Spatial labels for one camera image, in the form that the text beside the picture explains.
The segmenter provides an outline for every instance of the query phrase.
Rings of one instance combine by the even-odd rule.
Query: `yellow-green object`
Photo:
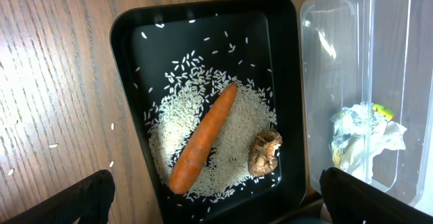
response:
[[[394,112],[392,110],[387,109],[383,105],[374,104],[373,110],[379,112],[381,115],[385,116],[388,120],[391,120],[394,117]]]

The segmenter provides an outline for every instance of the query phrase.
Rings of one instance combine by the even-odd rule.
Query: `wooden table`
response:
[[[0,221],[109,169],[110,222],[161,223],[110,28],[134,7],[205,0],[0,1]]]

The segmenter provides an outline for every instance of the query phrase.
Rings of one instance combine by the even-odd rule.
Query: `plastic container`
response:
[[[365,104],[369,119],[361,122],[367,133],[361,136],[357,177],[412,206],[422,197],[433,120],[432,7],[433,0],[307,0],[302,5],[309,170],[318,192],[322,170],[334,166],[330,144],[337,135],[330,118]],[[386,106],[394,113],[391,121],[407,130],[405,150],[385,149],[370,162],[372,104]]]
[[[220,0],[132,9],[117,18],[110,39],[165,223],[199,223],[200,219],[200,223],[268,223],[302,202],[306,189],[302,81],[297,18],[290,0]],[[230,43],[236,45],[232,53],[227,52]],[[269,104],[277,111],[277,130],[283,137],[274,175],[235,186],[233,196],[217,203],[203,197],[192,202],[161,184],[149,147],[149,125],[143,121],[143,112],[168,93],[163,89],[167,85],[164,73],[173,71],[179,76],[183,72],[174,71],[172,61],[181,61],[193,50],[196,57],[204,58],[200,66],[206,69],[224,70],[243,83],[254,79],[256,86],[272,87]],[[185,72],[190,69],[185,65]],[[207,111],[209,104],[203,107]]]

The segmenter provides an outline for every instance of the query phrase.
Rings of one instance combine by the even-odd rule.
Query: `pile of rice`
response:
[[[200,61],[195,61],[189,73],[182,70],[177,71],[181,75],[174,74],[176,71],[166,73],[168,95],[150,109],[157,112],[153,119],[145,112],[146,124],[150,125],[149,142],[156,170],[161,182],[167,184],[182,149],[206,113],[204,105],[211,106],[207,104],[230,83],[238,85],[236,99],[208,162],[188,193],[188,197],[209,196],[217,201],[232,195],[233,186],[245,185],[245,181],[253,179],[248,173],[250,144],[258,133],[276,125],[277,118],[275,109],[269,107],[271,88],[255,90],[252,79],[244,85],[236,76],[213,68],[207,70]]]

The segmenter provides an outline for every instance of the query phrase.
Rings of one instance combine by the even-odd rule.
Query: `black tray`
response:
[[[188,20],[193,19],[196,22],[190,24]],[[162,23],[166,24],[164,28],[155,26]],[[237,45],[233,53],[227,52],[224,31]],[[205,37],[212,37],[212,44],[206,44]],[[165,223],[198,223],[199,219],[203,223],[266,223],[302,202],[306,177],[300,58],[296,10],[290,0],[222,0],[132,9],[113,24],[111,45]],[[246,187],[237,187],[234,196],[210,204],[175,196],[161,184],[147,141],[143,111],[165,96],[164,73],[173,70],[171,61],[181,60],[193,50],[205,57],[207,68],[226,70],[243,83],[247,78],[254,79],[256,87],[273,88],[275,96],[270,106],[277,110],[277,129],[283,136],[279,167],[275,169],[281,180],[275,187],[271,187],[269,178],[259,184],[249,181]],[[219,53],[211,55],[214,50]]]

